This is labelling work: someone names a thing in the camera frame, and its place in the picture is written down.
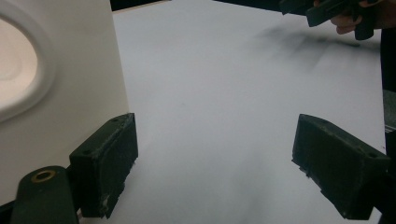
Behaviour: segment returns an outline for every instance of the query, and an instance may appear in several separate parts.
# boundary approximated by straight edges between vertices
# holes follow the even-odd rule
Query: black object
[[[394,222],[390,157],[327,120],[300,115],[293,162],[348,219],[368,219],[375,206]]]
[[[70,154],[84,217],[110,217],[136,158],[132,114],[111,119]]]
[[[128,7],[137,7],[161,0],[110,0],[111,10],[117,11]]]
[[[382,88],[396,92],[396,28],[382,30],[381,70]]]
[[[305,15],[310,27],[322,24],[332,17],[350,9],[353,17],[363,17],[355,30],[357,40],[365,40],[374,35],[375,15],[372,8],[359,6],[357,0],[325,0],[319,6],[313,6],[313,0],[215,0],[225,3],[237,4],[246,7],[257,7],[267,10],[280,11],[283,14],[291,13]]]
[[[49,166],[26,175],[16,201],[0,206],[0,221],[75,224],[79,208],[83,217],[109,218],[137,156],[134,114],[111,119],[70,154],[67,169]]]
[[[67,172],[49,166],[26,175],[18,187],[12,224],[77,224]]]

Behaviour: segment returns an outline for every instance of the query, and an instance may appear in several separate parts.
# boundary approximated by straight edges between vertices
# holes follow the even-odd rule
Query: hole
[[[37,56],[28,38],[0,19],[0,102],[12,100],[30,86]]]
[[[47,181],[49,179],[52,179],[55,176],[55,174],[56,174],[55,171],[52,170],[41,171],[32,177],[32,182],[41,183]]]
[[[90,151],[90,150],[85,150],[85,151],[82,152],[82,154],[84,154],[84,155],[90,155],[90,154],[91,154],[91,151]]]
[[[50,176],[50,172],[45,172],[45,173],[41,173],[41,174],[39,174],[39,175],[37,175],[37,179],[38,180],[43,180],[43,179],[45,179],[45,178],[48,178]]]

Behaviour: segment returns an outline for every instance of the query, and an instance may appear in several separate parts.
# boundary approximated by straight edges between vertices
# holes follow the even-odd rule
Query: white surface
[[[358,43],[304,18],[174,0],[114,15],[139,158],[110,220],[343,220],[291,162],[298,116],[383,150],[378,35]]]
[[[38,66],[42,76],[29,87],[40,87],[42,82],[36,79],[50,78],[46,72],[56,67],[51,88],[37,105],[0,122],[0,204],[4,204],[15,199],[25,175],[49,165],[67,167],[69,154],[82,141],[129,107],[108,0],[0,0],[0,15],[18,24],[36,52],[53,53],[37,53],[39,64],[47,69]],[[8,110],[7,102],[0,101],[0,120]]]

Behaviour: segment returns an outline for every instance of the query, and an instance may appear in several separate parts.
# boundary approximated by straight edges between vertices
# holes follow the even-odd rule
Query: white table
[[[209,0],[114,14],[140,156],[107,220],[344,220],[291,162],[301,113],[384,151],[379,37]]]

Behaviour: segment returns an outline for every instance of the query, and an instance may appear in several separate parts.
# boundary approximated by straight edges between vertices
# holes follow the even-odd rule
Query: human hand
[[[319,0],[314,1],[314,6],[319,5]],[[374,4],[368,1],[359,2],[361,7],[374,7],[375,10],[375,29],[387,29],[396,27],[396,0],[378,0]],[[353,21],[350,10],[344,11],[331,19],[332,24],[336,25],[339,35],[347,34],[355,30],[356,25],[361,23],[361,16]]]

